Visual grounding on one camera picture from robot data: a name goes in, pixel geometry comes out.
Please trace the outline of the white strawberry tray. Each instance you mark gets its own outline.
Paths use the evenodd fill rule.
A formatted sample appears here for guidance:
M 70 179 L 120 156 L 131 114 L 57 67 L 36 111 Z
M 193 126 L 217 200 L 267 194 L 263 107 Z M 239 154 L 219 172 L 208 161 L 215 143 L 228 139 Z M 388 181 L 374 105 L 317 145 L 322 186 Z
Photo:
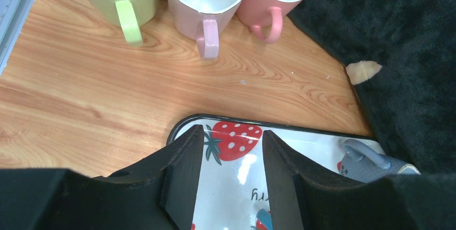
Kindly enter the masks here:
M 182 119 L 169 141 L 195 125 L 203 127 L 204 146 L 193 229 L 251 229 L 257 212 L 269 211 L 262 154 L 265 131 L 338 174 L 337 165 L 345 155 L 341 144 L 347 139 L 385 155 L 378 142 L 361 136 L 207 114 Z

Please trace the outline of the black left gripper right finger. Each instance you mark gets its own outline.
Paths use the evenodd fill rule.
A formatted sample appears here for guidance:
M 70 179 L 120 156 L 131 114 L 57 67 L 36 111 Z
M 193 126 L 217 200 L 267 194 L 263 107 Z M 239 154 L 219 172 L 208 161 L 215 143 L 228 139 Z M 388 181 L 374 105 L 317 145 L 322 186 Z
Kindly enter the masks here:
M 274 229 L 455 229 L 455 174 L 362 183 L 328 170 L 274 132 L 262 137 Z

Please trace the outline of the pink octagonal mug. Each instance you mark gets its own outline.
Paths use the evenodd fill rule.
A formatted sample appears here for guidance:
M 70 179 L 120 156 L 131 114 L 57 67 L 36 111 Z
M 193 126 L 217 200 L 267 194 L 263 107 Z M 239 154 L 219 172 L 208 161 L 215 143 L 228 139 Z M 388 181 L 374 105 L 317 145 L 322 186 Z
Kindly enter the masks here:
M 168 0 L 176 29 L 196 41 L 200 57 L 215 59 L 219 35 L 242 0 Z

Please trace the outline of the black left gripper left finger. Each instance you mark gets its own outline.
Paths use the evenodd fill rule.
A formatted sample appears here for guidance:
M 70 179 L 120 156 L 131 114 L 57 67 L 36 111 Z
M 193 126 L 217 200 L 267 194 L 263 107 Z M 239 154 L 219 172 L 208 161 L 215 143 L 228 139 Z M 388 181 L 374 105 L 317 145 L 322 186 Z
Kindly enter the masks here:
M 1 229 L 190 229 L 203 155 L 195 125 L 108 177 L 1 170 Z

